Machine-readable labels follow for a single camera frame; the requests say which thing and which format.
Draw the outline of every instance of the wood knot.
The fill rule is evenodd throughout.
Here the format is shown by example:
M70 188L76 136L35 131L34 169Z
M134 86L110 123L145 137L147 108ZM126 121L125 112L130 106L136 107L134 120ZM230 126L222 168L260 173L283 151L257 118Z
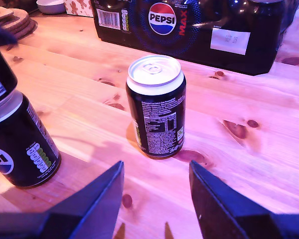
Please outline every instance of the wood knot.
M207 170L215 167L215 164L208 158L204 157L201 153L193 150L181 150L174 156L174 158L183 162L190 162L194 160L197 163L200 163Z
M216 76L223 77L223 76L225 75L225 73L222 72L222 71L216 71L215 75L216 75Z
M256 121L254 121L254 120L249 120L249 121L247 121L247 124L251 127L251 128L258 128L259 127L259 124L256 122Z
M297 66L299 65L299 57L288 57L282 60L282 63Z
M132 197L130 194L124 194L122 197L122 204L125 208L130 208L133 204Z
M213 79L217 79L217 80L219 80L219 78L216 77L216 76L209 76L209 78L213 78Z
M125 110L125 107L124 106L122 106L121 104L119 104L119 103L110 103L110 104L108 104L108 106L112 106L112 107L114 107L114 108L117 108L117 109L119 109L119 110Z
M194 160L197 163L202 163L205 161L205 157L202 154L192 150L181 150L175 158L183 162L190 162Z
M107 85L110 85L110 86L115 86L114 83L110 82L110 81L103 81L103 80L100 80L101 83L104 83L104 84L107 84Z
M119 94L115 94L114 96L113 96L113 100L115 100L115 101L118 101L119 99L120 99L120 95Z
M224 125L237 138L245 139L247 137L246 127L240 124L235 124L230 121L223 120Z
M12 59L14 62L21 62L23 60L22 57L14 56Z

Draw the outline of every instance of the wood grain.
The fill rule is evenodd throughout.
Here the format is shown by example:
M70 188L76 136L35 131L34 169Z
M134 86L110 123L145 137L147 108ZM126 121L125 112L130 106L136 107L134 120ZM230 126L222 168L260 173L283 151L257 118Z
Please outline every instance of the wood grain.
M123 160L127 196L113 238L198 239L188 180L193 159L269 210L299 213L299 18L268 74L180 61L185 144L165 160L138 149L125 92L128 66L148 53L102 42L91 18L33 19L34 33L0 49L62 151L62 164L29 190L0 175L0 211L44 211Z

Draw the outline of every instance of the wooden plank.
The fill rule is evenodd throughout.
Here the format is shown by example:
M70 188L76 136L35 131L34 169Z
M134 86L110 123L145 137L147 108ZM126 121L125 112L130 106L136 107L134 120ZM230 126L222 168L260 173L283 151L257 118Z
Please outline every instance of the wooden plank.
M71 95L76 94L106 104L120 104L125 110L129 110L125 92L121 89L26 59L12 68L19 76L19 89L27 94L33 94L39 86L40 93L36 92L35 98L37 101L47 98L47 105L52 105L49 99L53 99L53 95L60 98L53 104L60 106ZM22 79L31 77L32 69L36 69L36 80L25 82L26 87L23 87ZM209 78L206 78L207 83L203 87L198 87L191 84L191 79L188 79L187 86L189 109L244 126L247 126L248 120L255 120L266 132L299 139L299 102L295 102L294 98L266 91L253 91L246 87L235 88L230 83L213 81ZM213 87L206 87L208 82L211 82ZM257 101L261 95L266 95L265 99Z
M79 108L75 106L76 104L81 104L82 102L85 102L84 104L90 106L90 108L92 109L88 115L84 114L83 111L79 110ZM83 117L84 120L80 119L75 122L76 118L68 118L66 116L68 113L71 113L72 115L74 112L76 112L75 114ZM121 115L121 124L112 124L114 119L117 118L118 113ZM134 177L142 179L142 175L147 175L149 173L151 174L152 169L158 169L158 167L150 167L149 164L146 165L146 163L148 162L150 162L151 164L158 163L157 161L154 162L147 157L142 157L140 155L139 160L133 160L132 156L125 156L124 152L134 154L134 148L136 147L137 149L137 146L135 142L133 142L132 144L130 142L123 143L126 142L126 130L132 130L129 127L129 125L131 124L131 120L127 113L125 113L124 111L120 111L115 108L109 108L108 106L102 106L99 105L99 103L93 103L90 100L87 101L85 99L74 97L71 98L61 108L59 108L57 113L55 113L53 117L50 118L50 120L52 119L54 126L51 128L51 132L53 132L53 135L64 135L65 132L63 132L62 130L62 125L64 125L65 121L67 123L74 123L73 128L79 128L79 123L82 127L88 128L84 131L80 129L78 133L71 132L71 134L74 135L75 140L81 141L85 138L85 142L96 142L100 141L96 140L97 138L102 138L103 140L101 140L101 142L103 143L101 145L104 146L102 147L100 145L100 148L102 149L98 148L98 154L96 155L96 157L98 157L99 160L102 160L102 155L107 155L109 158L116 155L117 159L124 159L127 164L127 177L137 174L137 176L135 175ZM286 208L287 211L292 210L290 208L292 205L297 205L297 207L299 207L299 188L297 188L299 187L299 170L295 170L292 167L288 167L287 169L286 166L281 166L279 162L275 162L274 160L270 161L270 158L267 158L264 161L262 157L257 158L247 155L245 153L242 153L239 148L231 148L229 146L224 146L217 143L213 145L213 143L211 143L209 140L204 141L201 138L190 135L188 132L186 133L186 135L185 150L196 152L198 151L198 154L206 155L208 157L207 159L209 159L209 161L206 160L206 162L208 163L208 169L226 180L226 183L228 183L233 188L239 191L242 189L241 187L243 185L244 194L247 193L248 195L252 195L252 198L256 197L256 199L257 197L263 197L266 194L269 196L270 192L274 190L276 195L270 195L272 199L261 198L261 200L259 200L261 204L266 204L268 201L272 202L272 200L276 199L277 203L268 203L268 205L271 205L269 207L271 207L271 209L274 209L274 211L284 210ZM67 147L69 147L71 144L73 144L73 142L71 143L71 141L67 141L66 143ZM115 148L116 151L122 151L122 153L120 153L120 156L117 156L117 152L111 152L111 148ZM89 158L90 154L85 155L83 153L79 153L77 156ZM128 165L131 165L131 163L133 164L133 167L130 170ZM168 188L165 188L168 187L169 180L165 178L164 175L166 176L166 174L169 174L169 172L174 175L174 172L177 171L177 169L181 168L184 171L183 174L185 174L187 172L187 169L185 169L183 166L179 166L178 161L173 160L159 162L159 164L161 172L153 172L153 174L156 174L158 178L164 181L166 184L164 183L164 185L162 185L160 182L156 182L157 184L153 185L153 188L159 190L159 195L164 195L165 197L168 197L170 195L171 200L173 199L174 202L177 201L178 204L185 203L187 200L179 198L179 196L181 195L180 192L177 192L178 196L176 196L173 195L174 193L176 193L174 192L175 189L173 190L173 192L171 192L170 190L168 190ZM162 170L162 165L171 166L173 167L173 170L169 171L168 168L166 170ZM270 179L268 179L267 177L263 177L264 175L268 175L268 170L271 171L271 173L269 174L271 176ZM170 175L167 176L169 176L169 178L172 178L170 183L174 182L178 187L182 185L182 180L178 181L175 175L173 177L171 177ZM146 177L146 180L144 179L144 181L146 181L147 183L154 183L153 181L149 180L150 178L148 177ZM270 183L273 181L276 182L275 186L271 185ZM261 190L263 193L259 196L256 196L258 193L255 192L255 188L257 188L257 190ZM283 206L281 205L281 202L284 201L282 200L282 198L286 199L286 204Z

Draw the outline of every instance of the silver can top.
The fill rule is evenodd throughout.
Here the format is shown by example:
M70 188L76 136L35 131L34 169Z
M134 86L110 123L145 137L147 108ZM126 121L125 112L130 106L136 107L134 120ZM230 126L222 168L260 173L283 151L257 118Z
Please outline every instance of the silver can top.
M161 85L176 79L180 74L180 63L163 55L150 55L133 62L128 70L129 77L142 85Z
M11 97L0 105L0 122L9 118L22 104L23 95L19 91L13 91Z

